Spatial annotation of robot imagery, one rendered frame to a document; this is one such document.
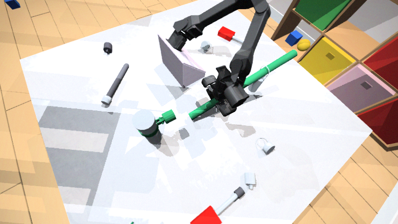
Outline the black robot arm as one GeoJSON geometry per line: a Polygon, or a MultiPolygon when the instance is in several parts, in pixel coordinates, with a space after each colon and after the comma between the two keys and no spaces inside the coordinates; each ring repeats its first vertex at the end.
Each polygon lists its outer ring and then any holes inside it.
{"type": "Polygon", "coordinates": [[[241,106],[250,96],[243,88],[246,77],[253,66],[253,56],[263,30],[271,15],[270,6],[266,0],[223,0],[200,15],[189,15],[175,21],[175,29],[169,39],[165,39],[173,48],[182,51],[186,41],[197,39],[203,35],[206,26],[226,17],[238,9],[254,7],[255,14],[248,28],[243,44],[232,58],[229,68],[226,65],[216,67],[218,76],[215,86],[224,91],[224,96],[232,108],[241,106]]]}

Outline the green cup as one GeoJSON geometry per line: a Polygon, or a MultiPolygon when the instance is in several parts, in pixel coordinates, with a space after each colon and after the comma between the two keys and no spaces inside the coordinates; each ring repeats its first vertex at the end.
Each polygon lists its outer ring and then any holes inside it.
{"type": "Polygon", "coordinates": [[[154,131],[153,133],[151,133],[151,134],[149,134],[149,135],[144,135],[144,134],[140,133],[139,130],[138,130],[138,132],[139,132],[142,136],[144,136],[144,137],[146,137],[146,138],[150,138],[150,137],[153,137],[154,135],[157,134],[157,132],[158,132],[158,130],[159,130],[159,125],[160,125],[160,124],[164,124],[164,122],[165,122],[166,124],[168,124],[168,123],[170,123],[170,122],[176,120],[176,116],[175,116],[175,114],[174,114],[174,112],[173,112],[172,110],[169,110],[169,111],[167,111],[167,112],[165,112],[165,113],[163,113],[163,114],[161,114],[161,115],[162,115],[162,117],[159,117],[158,119],[156,119],[157,128],[155,129],[155,131],[154,131]]]}

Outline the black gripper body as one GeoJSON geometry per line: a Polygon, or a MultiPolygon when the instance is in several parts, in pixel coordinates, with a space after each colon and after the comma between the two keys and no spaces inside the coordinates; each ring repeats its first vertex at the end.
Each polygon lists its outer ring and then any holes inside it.
{"type": "Polygon", "coordinates": [[[213,95],[213,97],[219,101],[220,105],[220,112],[221,114],[226,117],[231,113],[235,112],[237,108],[232,108],[227,101],[226,97],[224,96],[224,91],[220,91],[215,86],[216,77],[214,75],[207,76],[202,79],[202,85],[208,88],[208,91],[213,95]]]}

